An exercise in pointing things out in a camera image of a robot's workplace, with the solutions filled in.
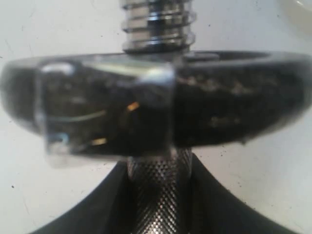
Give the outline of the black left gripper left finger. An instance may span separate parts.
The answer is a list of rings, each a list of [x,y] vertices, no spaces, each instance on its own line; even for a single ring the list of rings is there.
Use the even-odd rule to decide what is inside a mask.
[[[34,234],[129,234],[132,195],[125,163],[117,163],[79,204]]]

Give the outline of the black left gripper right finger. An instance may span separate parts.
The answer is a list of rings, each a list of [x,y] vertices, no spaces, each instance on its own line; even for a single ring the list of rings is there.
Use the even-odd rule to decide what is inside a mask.
[[[192,154],[191,234],[294,234],[234,196]]]

